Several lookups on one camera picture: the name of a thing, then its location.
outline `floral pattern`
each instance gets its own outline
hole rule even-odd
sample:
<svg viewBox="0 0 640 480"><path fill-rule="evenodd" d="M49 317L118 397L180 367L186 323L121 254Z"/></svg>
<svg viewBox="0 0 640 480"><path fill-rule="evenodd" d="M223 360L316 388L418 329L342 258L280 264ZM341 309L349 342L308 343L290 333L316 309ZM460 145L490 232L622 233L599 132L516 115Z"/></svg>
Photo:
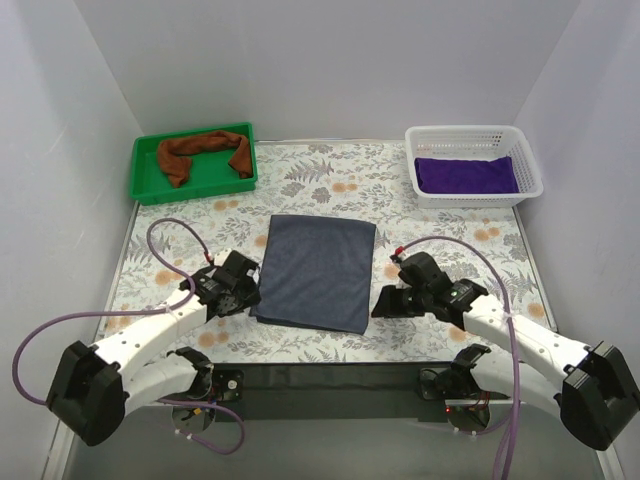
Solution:
<svg viewBox="0 0 640 480"><path fill-rule="evenodd" d="M472 243L489 258L505 280L516 312L549 327L513 211L419 209L402 144L258 144L256 155L260 178L253 192L140 207L115 308L153 308L180 282L148 252L145 233L153 221L180 218L200 233L212 253L232 247L261 260L269 216L289 213L361 219L377 225L372 308L381 287L397 282L397 268L389 260L397 246L426 235L448 235ZM178 225L159 228L154 245L164 258L186 271L203 266L200 245ZM499 296L486 266L464 247L433 241L414 248L428 250L453 279L468 277ZM111 335L135 320L105 319L99 336ZM431 315L370 319L365 334L354 335L263 325L247 312L213 319L180 339L180 345L190 345L214 362L264 363L451 360L474 342L485 343Z"/></svg>

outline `white plastic basket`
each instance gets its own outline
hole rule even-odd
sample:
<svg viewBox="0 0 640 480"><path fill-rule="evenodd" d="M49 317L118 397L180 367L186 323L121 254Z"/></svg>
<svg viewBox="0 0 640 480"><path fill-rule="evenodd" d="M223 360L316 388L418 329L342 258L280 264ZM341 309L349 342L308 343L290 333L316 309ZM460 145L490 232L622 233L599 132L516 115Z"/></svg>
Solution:
<svg viewBox="0 0 640 480"><path fill-rule="evenodd" d="M542 180L529 142L516 127L464 125L412 127L405 134L407 163L413 189L421 208L513 207L525 198L542 193ZM520 193L448 195L424 193L418 187L416 158L444 160L495 160L510 156Z"/></svg>

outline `green tray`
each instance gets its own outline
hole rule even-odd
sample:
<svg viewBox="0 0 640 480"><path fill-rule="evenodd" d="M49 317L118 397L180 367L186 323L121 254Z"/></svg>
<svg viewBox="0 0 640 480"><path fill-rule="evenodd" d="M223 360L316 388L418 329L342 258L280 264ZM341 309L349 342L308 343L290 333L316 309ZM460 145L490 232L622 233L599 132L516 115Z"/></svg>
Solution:
<svg viewBox="0 0 640 480"><path fill-rule="evenodd" d="M160 142L167 138L188 137L213 130L239 133L249 139L253 177L241 179L238 172L228 165L235 150L206 152L193 155L189 180L180 188L173 188L167 176L160 170L156 160L156 150ZM253 128L250 123L234 123L200 130L150 135L138 138L133 144L130 194L142 205L158 205L192 198L246 192L256 188L257 180L258 168L256 167Z"/></svg>

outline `purple towel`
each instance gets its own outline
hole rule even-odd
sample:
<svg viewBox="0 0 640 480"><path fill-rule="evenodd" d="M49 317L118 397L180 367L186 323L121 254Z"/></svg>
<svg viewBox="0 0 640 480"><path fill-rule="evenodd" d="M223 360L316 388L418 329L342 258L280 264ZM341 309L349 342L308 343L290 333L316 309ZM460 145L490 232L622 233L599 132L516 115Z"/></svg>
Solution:
<svg viewBox="0 0 640 480"><path fill-rule="evenodd" d="M511 157L497 160L416 158L418 186L425 193L519 193Z"/></svg>

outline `brown cloth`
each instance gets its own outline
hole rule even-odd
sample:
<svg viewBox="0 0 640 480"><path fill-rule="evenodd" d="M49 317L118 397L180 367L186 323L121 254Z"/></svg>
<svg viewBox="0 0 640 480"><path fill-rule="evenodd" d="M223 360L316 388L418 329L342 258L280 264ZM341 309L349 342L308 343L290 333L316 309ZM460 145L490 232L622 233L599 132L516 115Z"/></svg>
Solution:
<svg viewBox="0 0 640 480"><path fill-rule="evenodd" d="M229 160L229 166L240 174L240 178L253 177L251 148L244 135L216 130L191 137L170 138L158 145L156 156L160 170L167 174L169 183L178 188L189 180L189 170L193 160L191 157L179 155L195 155L201 152L219 152L235 148L236 152Z"/></svg>

